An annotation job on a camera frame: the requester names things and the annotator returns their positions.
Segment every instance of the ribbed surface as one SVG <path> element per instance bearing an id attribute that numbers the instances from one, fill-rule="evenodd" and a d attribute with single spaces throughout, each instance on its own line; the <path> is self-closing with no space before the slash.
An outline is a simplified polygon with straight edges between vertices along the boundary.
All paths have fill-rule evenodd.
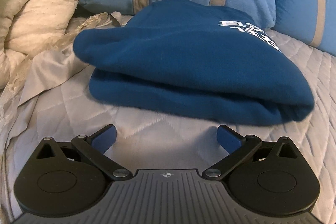
<path id="1" fill-rule="evenodd" d="M 67 218 L 25 214 L 15 224 L 321 224 L 309 213 L 286 219 L 259 216 L 241 207 L 217 181 L 195 170 L 140 170 L 115 182 L 89 210 Z"/>

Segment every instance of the gray bedsheet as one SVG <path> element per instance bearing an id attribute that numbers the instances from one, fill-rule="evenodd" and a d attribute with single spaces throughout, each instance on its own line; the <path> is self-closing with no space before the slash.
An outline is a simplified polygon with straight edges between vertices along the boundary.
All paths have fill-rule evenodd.
<path id="1" fill-rule="evenodd" d="M 255 134 L 267 141 L 276 141 L 284 135 L 291 137 L 321 184 L 313 214 L 325 224 L 334 224 L 336 57 L 274 31 L 268 31 L 268 35 L 307 78 L 315 97 L 315 109 L 299 123 L 274 127 L 230 126 L 242 135 Z M 58 68 L 58 73 L 62 71 L 68 76 L 71 76 L 69 71 L 76 72 L 71 66 L 82 70 L 61 85 L 34 96 L 34 87 L 43 87 L 48 77 L 56 77 L 51 70 L 53 66 Z M 56 141 L 69 141 L 79 134 L 91 135 L 112 123 L 118 130 L 117 141 L 105 155 L 132 171 L 197 168 L 202 172 L 227 155 L 216 142 L 219 124 L 215 122 L 97 102 L 88 92 L 93 69 L 78 62 L 71 48 L 43 52 L 34 59 L 26 82 L 30 88 L 25 87 L 21 97 L 25 103 L 19 107 L 18 117 L 5 139 L 2 158 L 1 200 L 10 219 L 21 214 L 13 194 L 14 181 L 36 145 L 47 136 Z"/>

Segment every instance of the metal pivot screw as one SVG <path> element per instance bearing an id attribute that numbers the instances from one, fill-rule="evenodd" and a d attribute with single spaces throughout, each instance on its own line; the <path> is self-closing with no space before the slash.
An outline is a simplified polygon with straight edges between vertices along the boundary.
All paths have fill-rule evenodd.
<path id="1" fill-rule="evenodd" d="M 218 169 L 208 169 L 205 171 L 205 174 L 210 178 L 218 178 L 222 172 Z"/>
<path id="2" fill-rule="evenodd" d="M 116 178 L 125 178 L 130 174 L 130 172 L 129 170 L 126 170 L 126 169 L 117 169 L 117 170 L 114 170 L 112 174 Z"/>

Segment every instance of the quilted comforter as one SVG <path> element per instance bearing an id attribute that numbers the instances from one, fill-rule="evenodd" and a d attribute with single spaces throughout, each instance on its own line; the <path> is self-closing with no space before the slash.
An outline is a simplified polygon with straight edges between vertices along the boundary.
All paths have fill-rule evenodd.
<path id="1" fill-rule="evenodd" d="M 273 127 L 229 126 L 242 135 L 255 134 L 266 141 L 284 135 L 292 138 L 321 184 L 313 214 L 325 224 L 334 224 L 336 57 L 275 31 L 268 31 L 268 35 L 306 77 L 315 109 L 302 122 Z M 88 91 L 93 70 L 76 59 L 71 46 L 34 58 L 25 88 L 15 99 L 20 105 L 15 119 L 1 125 L 2 212 L 10 220 L 21 214 L 13 194 L 14 181 L 36 145 L 47 136 L 69 141 L 113 123 L 118 130 L 117 142 L 105 155 L 133 172 L 138 168 L 197 168 L 202 172 L 227 155 L 216 141 L 219 124 L 215 122 L 97 102 Z"/>
<path id="2" fill-rule="evenodd" d="M 78 0 L 0 0 L 0 90 L 15 68 L 65 32 Z"/>

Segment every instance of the folded sweatshirt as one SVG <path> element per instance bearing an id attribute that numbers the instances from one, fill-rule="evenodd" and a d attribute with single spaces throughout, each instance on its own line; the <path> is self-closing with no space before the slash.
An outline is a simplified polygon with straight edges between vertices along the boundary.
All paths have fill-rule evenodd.
<path id="1" fill-rule="evenodd" d="M 91 29 L 73 50 L 96 67 L 98 100 L 225 123 L 303 120 L 314 98 L 301 71 L 236 9 L 163 0 L 123 28 Z"/>

